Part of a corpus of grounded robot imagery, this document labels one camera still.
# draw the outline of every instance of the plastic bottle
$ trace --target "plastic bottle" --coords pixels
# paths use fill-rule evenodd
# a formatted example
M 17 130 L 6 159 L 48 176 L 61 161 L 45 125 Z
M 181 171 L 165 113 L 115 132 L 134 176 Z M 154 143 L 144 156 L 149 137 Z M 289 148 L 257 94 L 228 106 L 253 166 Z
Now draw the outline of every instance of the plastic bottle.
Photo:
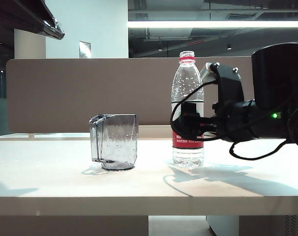
M 178 102 L 202 84 L 200 73 L 195 66 L 193 51 L 180 53 L 179 67 L 174 76 L 171 100 L 172 110 Z M 196 111 L 203 117 L 203 88 L 197 91 L 186 102 L 196 104 Z M 179 106 L 174 114 L 175 120 L 181 113 Z M 204 160 L 203 142 L 182 139 L 173 131 L 173 161 L 179 167 L 194 168 L 202 166 Z

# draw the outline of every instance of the ceiling beam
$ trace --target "ceiling beam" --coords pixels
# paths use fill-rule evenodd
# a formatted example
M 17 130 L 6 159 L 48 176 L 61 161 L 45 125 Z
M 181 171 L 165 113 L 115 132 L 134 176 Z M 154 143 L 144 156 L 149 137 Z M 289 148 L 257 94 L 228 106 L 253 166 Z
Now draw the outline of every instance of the ceiling beam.
M 154 9 L 137 9 L 137 10 L 128 10 L 129 14 L 167 14 L 167 13 L 172 13 L 172 14 L 182 14 L 182 13 L 189 13 L 189 14 L 195 14 L 195 13 L 285 13 L 285 12 L 298 12 L 298 9 L 252 9 L 252 8 L 247 8 L 247 9 L 181 9 L 181 10 L 170 10 L 170 9 L 165 9 L 165 10 L 154 10 Z

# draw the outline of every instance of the transparent container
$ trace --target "transparent container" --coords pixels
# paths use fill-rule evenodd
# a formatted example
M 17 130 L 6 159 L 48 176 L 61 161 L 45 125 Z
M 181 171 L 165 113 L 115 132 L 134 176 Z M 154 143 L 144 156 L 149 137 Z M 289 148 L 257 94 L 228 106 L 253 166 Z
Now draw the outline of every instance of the transparent container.
M 176 104 L 190 94 L 193 90 L 202 84 L 200 73 L 195 66 L 195 57 L 193 51 L 184 51 L 180 53 L 179 67 L 175 73 L 171 101 L 172 111 Z M 203 117 L 203 88 L 197 91 L 186 102 L 196 105 L 196 112 Z M 179 106 L 174 114 L 174 120 L 181 114 Z M 180 167 L 194 168 L 203 165 L 204 150 L 203 142 L 182 139 L 173 131 L 173 161 Z
M 106 170 L 127 170 L 137 158 L 135 114 L 97 115 L 89 121 L 92 161 Z

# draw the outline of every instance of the tabletop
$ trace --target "tabletop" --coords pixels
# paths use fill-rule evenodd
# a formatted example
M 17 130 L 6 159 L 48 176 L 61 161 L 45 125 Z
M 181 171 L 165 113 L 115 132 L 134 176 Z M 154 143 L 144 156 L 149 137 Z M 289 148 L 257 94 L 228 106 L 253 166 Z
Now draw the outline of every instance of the tabletop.
M 239 144 L 254 157 L 282 140 Z M 0 215 L 298 214 L 298 147 L 258 161 L 231 143 L 205 142 L 195 169 L 172 163 L 170 139 L 139 140 L 135 167 L 106 171 L 91 161 L 88 134 L 0 136 Z

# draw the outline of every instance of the beige partition panel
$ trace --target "beige partition panel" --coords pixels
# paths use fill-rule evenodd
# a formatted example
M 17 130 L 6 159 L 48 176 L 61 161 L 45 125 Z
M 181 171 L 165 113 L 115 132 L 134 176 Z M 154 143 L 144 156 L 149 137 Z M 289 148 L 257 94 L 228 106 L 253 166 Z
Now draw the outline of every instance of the beige partition panel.
M 251 58 L 197 58 L 237 66 L 253 98 Z M 87 132 L 95 114 L 139 114 L 141 125 L 169 124 L 175 58 L 13 59 L 7 64 L 9 129 L 16 133 Z M 205 89 L 205 115 L 217 88 Z

